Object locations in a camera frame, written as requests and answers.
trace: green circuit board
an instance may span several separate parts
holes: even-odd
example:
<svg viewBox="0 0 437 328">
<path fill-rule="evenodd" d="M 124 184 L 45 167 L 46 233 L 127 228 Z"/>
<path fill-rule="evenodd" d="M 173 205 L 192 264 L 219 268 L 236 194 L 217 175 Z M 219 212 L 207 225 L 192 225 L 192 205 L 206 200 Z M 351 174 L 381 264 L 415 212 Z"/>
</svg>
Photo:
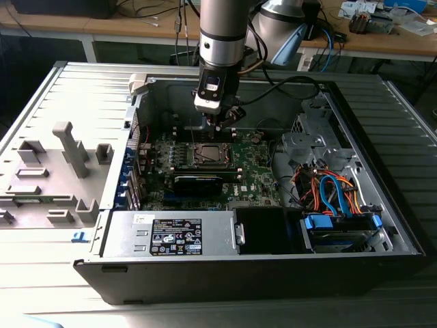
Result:
<svg viewBox="0 0 437 328">
<path fill-rule="evenodd" d="M 177 174 L 173 172 L 176 164 L 170 161 L 170 157 L 174 156 L 175 149 L 182 149 L 183 159 L 177 159 L 177 165 L 182 169 L 195 167 L 193 162 L 197 153 L 193 149 L 197 146 L 192 143 L 178 143 L 163 135 L 152 143 L 152 165 L 143 175 L 147 194 L 143 210 L 231 210 L 239 206 L 280 206 L 279 193 L 274 186 L 268 162 L 268 142 L 256 137 L 254 132 L 245 133 L 232 143 L 220 144 L 221 150 L 226 149 L 224 161 L 227 162 L 227 168 L 234 169 L 233 172 L 220 174 L 238 175 L 238 182 L 223 183 L 219 196 L 179 199 L 172 197 L 171 183 Z M 202 145 L 214 147 L 216 144 Z M 211 169 L 208 175 L 214 175 L 214 170 Z"/>
</svg>

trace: wooden table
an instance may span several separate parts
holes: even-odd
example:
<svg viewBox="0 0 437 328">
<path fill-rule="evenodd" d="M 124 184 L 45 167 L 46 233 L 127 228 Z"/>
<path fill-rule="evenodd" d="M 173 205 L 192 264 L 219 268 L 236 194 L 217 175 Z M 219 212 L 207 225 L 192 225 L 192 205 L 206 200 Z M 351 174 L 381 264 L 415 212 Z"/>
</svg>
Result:
<svg viewBox="0 0 437 328">
<path fill-rule="evenodd" d="M 346 33 L 348 41 L 342 50 L 342 56 L 370 57 L 381 59 L 400 59 L 415 61 L 432 61 L 437 55 L 437 34 L 425 37 L 416 36 L 400 27 L 395 27 L 392 34 L 357 35 L 350 33 L 346 19 L 338 19 L 341 0 L 322 0 L 324 11 L 328 20 L 335 26 L 336 31 Z M 142 5 L 159 4 L 157 0 L 136 0 L 136 8 Z M 131 3 L 128 2 L 121 8 L 128 15 L 132 14 Z M 170 0 L 157 8 L 149 8 L 141 14 L 153 14 L 161 10 L 175 7 L 175 0 Z M 63 17 L 45 15 L 22 15 L 18 14 L 14 7 L 8 4 L 10 13 L 5 5 L 0 7 L 0 32 L 7 35 L 28 36 L 17 22 L 33 37 L 61 38 L 79 40 L 88 62 L 97 62 L 94 42 L 127 42 L 140 44 L 174 44 L 175 32 L 175 10 L 159 15 L 158 20 L 147 18 L 128 18 L 115 14 L 108 20 L 99 20 L 83 17 Z M 425 15 L 435 14 L 437 10 L 428 10 Z M 199 19 L 187 6 L 188 38 L 189 44 L 195 46 L 199 40 Z M 158 23 L 154 27 L 145 23 Z M 312 41 L 304 41 L 299 49 L 302 53 L 299 70 L 307 70 L 312 57 L 326 47 L 326 41 L 322 36 Z"/>
</svg>

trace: power supply label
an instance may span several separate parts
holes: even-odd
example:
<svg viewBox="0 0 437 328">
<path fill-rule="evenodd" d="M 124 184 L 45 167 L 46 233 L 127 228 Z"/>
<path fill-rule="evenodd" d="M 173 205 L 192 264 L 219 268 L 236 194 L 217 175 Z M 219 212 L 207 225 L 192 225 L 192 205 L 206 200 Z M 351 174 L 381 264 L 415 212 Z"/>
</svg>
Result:
<svg viewBox="0 0 437 328">
<path fill-rule="evenodd" d="M 153 256 L 201 255 L 202 220 L 153 220 L 150 244 Z"/>
</svg>

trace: motherboard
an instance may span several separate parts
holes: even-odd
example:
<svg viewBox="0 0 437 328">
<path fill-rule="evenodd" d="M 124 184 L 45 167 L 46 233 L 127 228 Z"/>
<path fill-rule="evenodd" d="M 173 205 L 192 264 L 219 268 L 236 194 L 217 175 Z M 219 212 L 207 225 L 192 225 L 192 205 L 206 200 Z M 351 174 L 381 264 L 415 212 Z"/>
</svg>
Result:
<svg viewBox="0 0 437 328">
<path fill-rule="evenodd" d="M 162 134 L 153 141 L 143 171 L 143 210 L 280 206 L 268 141 L 255 131 L 219 141 L 208 142 L 199 133 L 179 139 Z"/>
</svg>

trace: blue cable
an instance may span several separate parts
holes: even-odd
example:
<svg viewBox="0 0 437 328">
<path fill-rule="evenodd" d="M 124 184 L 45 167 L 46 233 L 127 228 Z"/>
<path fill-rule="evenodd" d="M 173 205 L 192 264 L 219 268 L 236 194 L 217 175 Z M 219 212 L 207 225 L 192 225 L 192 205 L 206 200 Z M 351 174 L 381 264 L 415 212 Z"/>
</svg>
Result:
<svg viewBox="0 0 437 328">
<path fill-rule="evenodd" d="M 333 53 L 333 39 L 331 39 L 329 32 L 325 29 L 322 29 L 323 32 L 325 32 L 326 36 L 328 37 L 329 40 L 329 54 L 328 54 L 328 59 L 326 60 L 325 66 L 323 66 L 322 70 L 320 72 L 324 72 L 326 70 L 326 68 L 329 66 L 329 62 L 330 62 L 330 56 Z"/>
<path fill-rule="evenodd" d="M 325 181 L 328 180 L 328 179 L 331 179 L 334 182 L 335 188 L 337 188 L 337 195 L 338 195 L 338 198 L 339 198 L 339 203 L 340 203 L 341 211 L 343 212 L 343 214 L 346 217 L 351 217 L 352 213 L 349 211 L 348 205 L 344 201 L 343 191 L 341 190 L 341 184 L 337 180 L 336 177 L 334 177 L 334 176 L 324 176 L 321 179 L 321 181 L 320 181 L 320 198 L 322 199 L 322 202 L 326 205 L 326 207 L 328 207 L 333 212 L 334 215 L 337 215 L 337 210 L 326 199 L 326 195 L 325 195 Z"/>
</svg>

